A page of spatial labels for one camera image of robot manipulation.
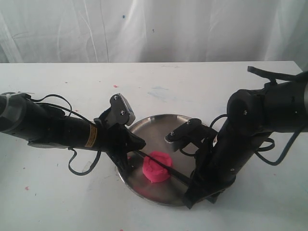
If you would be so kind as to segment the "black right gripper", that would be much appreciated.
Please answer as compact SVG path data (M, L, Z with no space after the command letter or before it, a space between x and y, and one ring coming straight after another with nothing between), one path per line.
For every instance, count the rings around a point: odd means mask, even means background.
M189 209L203 200L214 204L218 196L235 182L235 175L226 180L218 175L219 168L211 165L214 157L213 141L217 134L209 127L198 128L190 134L192 143L199 143L195 153L195 169L191 173L189 186L184 194L184 205Z

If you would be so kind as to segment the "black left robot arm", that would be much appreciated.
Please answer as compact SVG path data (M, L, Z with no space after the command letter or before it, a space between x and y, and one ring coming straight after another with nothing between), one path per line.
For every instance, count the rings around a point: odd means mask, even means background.
M141 150L146 142L128 130L135 115L126 100L118 93L110 98L110 107L93 121L52 103L35 100L22 92L7 92L0 96L0 131L28 142L36 148L60 148L96 151L89 169L77 172L85 176L96 167L102 153L106 153L121 173L128 174L132 167L128 153Z

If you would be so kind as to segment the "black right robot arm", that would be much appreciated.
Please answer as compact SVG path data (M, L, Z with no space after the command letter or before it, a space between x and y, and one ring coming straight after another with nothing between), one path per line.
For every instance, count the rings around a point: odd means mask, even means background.
M270 163L276 166L307 130L307 72L270 75L263 89L238 90L228 100L227 119L220 131L211 131L198 150L183 203L188 208L204 199L214 203L272 133L292 133L281 156Z

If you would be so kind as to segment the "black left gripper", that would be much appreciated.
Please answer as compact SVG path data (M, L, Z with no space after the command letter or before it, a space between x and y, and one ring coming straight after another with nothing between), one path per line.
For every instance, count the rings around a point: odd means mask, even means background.
M131 165L128 163L128 152L141 150L146 142L132 133L125 125L115 122L112 110L105 110L98 118L94 119L97 126L103 129L102 150L107 153L109 158L116 165L120 173L129 173Z

